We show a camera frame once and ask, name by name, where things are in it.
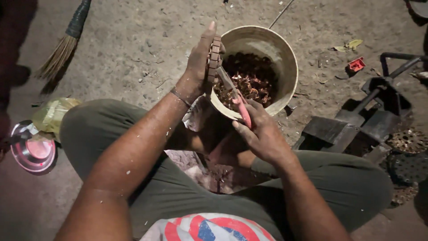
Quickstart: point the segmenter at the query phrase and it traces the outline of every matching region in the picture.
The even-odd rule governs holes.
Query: metal bucket
[[[266,111],[270,116],[274,116],[284,109],[296,91],[298,77],[296,56],[287,41],[265,27],[242,26],[223,34],[221,42],[226,48],[223,59],[241,52],[268,57],[272,61],[272,67],[278,77],[278,93]],[[210,101],[214,108],[228,118],[242,120],[239,113],[226,108],[220,102],[214,89],[211,92]]]

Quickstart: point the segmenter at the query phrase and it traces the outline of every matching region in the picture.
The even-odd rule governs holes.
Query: olive green pants
[[[147,111],[112,99],[89,101],[64,117],[60,138],[78,175],[85,180],[101,153]],[[346,154],[296,151],[301,165],[348,231],[387,207],[392,198],[389,178],[368,161]],[[274,174],[256,159],[254,171]],[[217,195],[199,186],[165,154],[135,192],[130,204],[134,237],[140,238],[159,219],[196,213],[224,213],[253,220],[276,240],[292,237],[281,180],[267,181],[231,195]]]

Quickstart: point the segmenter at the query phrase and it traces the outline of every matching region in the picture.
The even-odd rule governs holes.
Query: right hand
[[[253,129],[233,121],[233,127],[247,142],[250,150],[258,158],[274,166],[281,162],[290,151],[290,146],[279,131],[275,120],[269,116],[260,103],[248,99],[245,107],[251,117]]]

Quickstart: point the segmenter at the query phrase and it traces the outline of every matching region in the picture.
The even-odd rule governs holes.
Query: straw broom
[[[90,5],[91,0],[82,0],[82,3],[74,12],[73,18],[68,24],[65,36],[61,39],[55,51],[49,56],[45,64],[36,71],[36,78],[46,79],[48,81],[40,94],[52,93],[61,80],[62,75],[58,73],[71,61],[71,56],[82,34],[83,25],[88,16]]]

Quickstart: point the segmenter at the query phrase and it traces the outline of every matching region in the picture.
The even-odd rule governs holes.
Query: sandy ground
[[[113,98],[150,109],[183,73],[186,55],[209,21],[218,22],[220,34],[243,25],[267,27],[286,2],[229,0],[222,6],[220,0],[94,0],[74,59],[50,98],[70,94],[83,101]],[[79,0],[39,1],[21,50],[21,64],[33,70],[43,64],[78,4]],[[371,68],[381,70],[382,52],[423,54],[426,25],[413,21],[402,0],[297,0],[272,30],[293,48],[299,66],[296,91],[307,94],[293,99],[297,108],[291,116],[285,111],[275,116],[293,144],[311,116],[334,117],[346,100],[365,96],[360,87],[376,75]],[[329,50],[353,39],[364,40],[354,52]],[[347,62],[361,56],[367,65],[364,70],[347,80],[334,77],[343,74]],[[403,61],[390,63],[393,69]],[[414,70],[397,78],[397,88],[414,106],[415,125],[427,133],[428,91],[408,74]],[[43,100],[38,96],[43,85],[31,79],[13,91],[9,108],[13,124],[36,111],[30,103]],[[0,164],[0,180],[0,217],[5,217],[0,219],[0,235],[11,241],[51,240],[81,186],[62,151],[55,169],[45,176],[26,173],[9,154]],[[353,237],[391,241],[428,237],[412,203],[388,217],[378,215]]]

